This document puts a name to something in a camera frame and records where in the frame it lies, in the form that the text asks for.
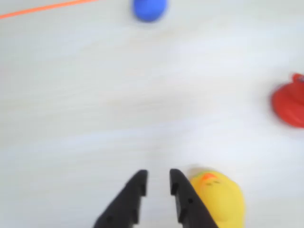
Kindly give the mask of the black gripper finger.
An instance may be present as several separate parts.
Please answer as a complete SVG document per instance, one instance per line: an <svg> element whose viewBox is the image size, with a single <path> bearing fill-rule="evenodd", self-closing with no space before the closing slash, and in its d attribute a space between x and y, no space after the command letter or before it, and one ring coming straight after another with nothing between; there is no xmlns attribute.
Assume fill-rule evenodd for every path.
<svg viewBox="0 0 304 228"><path fill-rule="evenodd" d="M97 218L94 228L132 228L139 223L141 198L146 196L148 171L137 171Z"/></svg>
<svg viewBox="0 0 304 228"><path fill-rule="evenodd" d="M190 181L178 169L170 169L170 191L175 197L177 220L184 228L217 227Z"/></svg>

